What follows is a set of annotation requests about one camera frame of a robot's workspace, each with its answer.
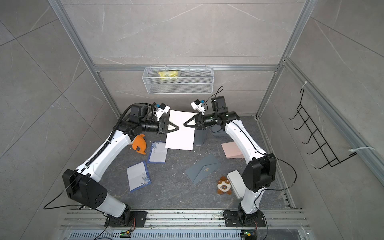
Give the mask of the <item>pink envelope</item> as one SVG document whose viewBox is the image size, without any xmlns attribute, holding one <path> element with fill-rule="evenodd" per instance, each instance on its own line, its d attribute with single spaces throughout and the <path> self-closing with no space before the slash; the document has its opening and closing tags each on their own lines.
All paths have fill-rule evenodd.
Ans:
<svg viewBox="0 0 384 240">
<path fill-rule="evenodd" d="M 244 157 L 235 142 L 223 143 L 222 148 L 227 159 L 242 159 Z"/>
</svg>

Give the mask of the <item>white blue letter paper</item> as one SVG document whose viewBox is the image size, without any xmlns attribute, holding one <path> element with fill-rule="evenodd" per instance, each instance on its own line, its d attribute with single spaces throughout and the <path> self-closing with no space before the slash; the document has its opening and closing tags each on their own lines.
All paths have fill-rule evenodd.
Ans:
<svg viewBox="0 0 384 240">
<path fill-rule="evenodd" d="M 130 192 L 134 192 L 151 184 L 151 178 L 145 161 L 128 167 L 127 176 Z"/>
</svg>

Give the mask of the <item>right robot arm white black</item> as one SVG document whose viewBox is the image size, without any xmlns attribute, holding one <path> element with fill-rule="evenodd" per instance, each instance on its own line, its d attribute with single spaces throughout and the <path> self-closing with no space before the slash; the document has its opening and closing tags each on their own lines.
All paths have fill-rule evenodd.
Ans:
<svg viewBox="0 0 384 240">
<path fill-rule="evenodd" d="M 241 179 L 245 184 L 245 193 L 239 206 L 239 216 L 243 218 L 259 213 L 259 205 L 264 192 L 275 180 L 277 160 L 273 154 L 267 154 L 251 137 L 236 112 L 230 112 L 223 96 L 211 98 L 214 113 L 206 114 L 204 101 L 191 103 L 193 110 L 199 113 L 184 122 L 185 127 L 205 130 L 219 126 L 229 135 L 240 149 L 247 166 Z"/>
</svg>

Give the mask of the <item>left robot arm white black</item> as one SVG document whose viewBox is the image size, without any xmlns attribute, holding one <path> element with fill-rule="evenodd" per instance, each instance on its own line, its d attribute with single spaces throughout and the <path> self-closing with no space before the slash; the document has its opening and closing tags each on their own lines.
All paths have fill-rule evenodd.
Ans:
<svg viewBox="0 0 384 240">
<path fill-rule="evenodd" d="M 129 214 L 129 206 L 111 196 L 100 185 L 103 174 L 117 155 L 134 143 L 142 132 L 169 133 L 171 125 L 163 114 L 170 107 L 162 103 L 136 103 L 120 115 L 109 137 L 83 164 L 63 173 L 65 191 L 69 199 L 86 207 L 103 212 L 116 219 Z"/>
</svg>

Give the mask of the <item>orange shark plush toy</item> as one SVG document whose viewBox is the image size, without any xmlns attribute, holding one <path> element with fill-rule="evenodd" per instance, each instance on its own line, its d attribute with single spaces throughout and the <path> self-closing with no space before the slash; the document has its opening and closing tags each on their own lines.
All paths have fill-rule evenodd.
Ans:
<svg viewBox="0 0 384 240">
<path fill-rule="evenodd" d="M 144 137 L 143 134 L 137 135 L 132 143 L 132 149 L 141 155 L 146 155 L 147 143 Z"/>
</svg>

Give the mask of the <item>yellow packet in basket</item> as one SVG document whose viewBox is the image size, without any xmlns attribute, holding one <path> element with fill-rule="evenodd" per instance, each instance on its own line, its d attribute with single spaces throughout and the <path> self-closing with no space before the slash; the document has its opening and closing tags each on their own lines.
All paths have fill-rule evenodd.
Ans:
<svg viewBox="0 0 384 240">
<path fill-rule="evenodd" d="M 181 77 L 181 71 L 160 71 L 158 76 L 162 81 L 177 80 Z"/>
</svg>

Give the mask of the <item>white rectangular box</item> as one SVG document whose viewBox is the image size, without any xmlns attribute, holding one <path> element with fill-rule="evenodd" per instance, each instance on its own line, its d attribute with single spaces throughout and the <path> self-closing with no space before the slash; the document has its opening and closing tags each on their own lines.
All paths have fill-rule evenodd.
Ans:
<svg viewBox="0 0 384 240">
<path fill-rule="evenodd" d="M 242 199 L 245 195 L 246 185 L 239 171 L 235 170 L 228 173 L 227 179 L 230 181 L 231 190 L 235 193 L 237 199 Z"/>
</svg>

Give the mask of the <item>brown white bear plush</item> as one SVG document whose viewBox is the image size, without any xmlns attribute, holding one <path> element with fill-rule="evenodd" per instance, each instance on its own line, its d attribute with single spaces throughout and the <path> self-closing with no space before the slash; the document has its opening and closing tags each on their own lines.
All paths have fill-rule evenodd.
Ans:
<svg viewBox="0 0 384 240">
<path fill-rule="evenodd" d="M 217 183 L 217 193 L 219 195 L 223 195 L 223 194 L 231 195 L 232 194 L 231 189 L 232 189 L 232 185 L 230 180 L 225 176 L 220 177 Z"/>
</svg>

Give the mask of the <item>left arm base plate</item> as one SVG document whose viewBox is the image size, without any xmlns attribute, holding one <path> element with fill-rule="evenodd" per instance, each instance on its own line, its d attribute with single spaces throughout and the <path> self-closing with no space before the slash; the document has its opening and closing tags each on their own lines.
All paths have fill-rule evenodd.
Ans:
<svg viewBox="0 0 384 240">
<path fill-rule="evenodd" d="M 128 211 L 119 218 L 107 216 L 104 226 L 112 228 L 143 228 L 146 223 L 148 212 Z"/>
</svg>

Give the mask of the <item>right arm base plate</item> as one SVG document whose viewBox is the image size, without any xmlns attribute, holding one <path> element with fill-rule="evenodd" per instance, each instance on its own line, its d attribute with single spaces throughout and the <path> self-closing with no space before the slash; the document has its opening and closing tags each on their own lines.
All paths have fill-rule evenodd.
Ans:
<svg viewBox="0 0 384 240">
<path fill-rule="evenodd" d="M 242 210 L 238 210 L 238 211 L 224 210 L 223 217 L 224 217 L 227 228 L 236 228 L 236 227 L 264 228 L 267 226 L 264 214 L 260 210 L 250 215 L 245 214 Z"/>
</svg>

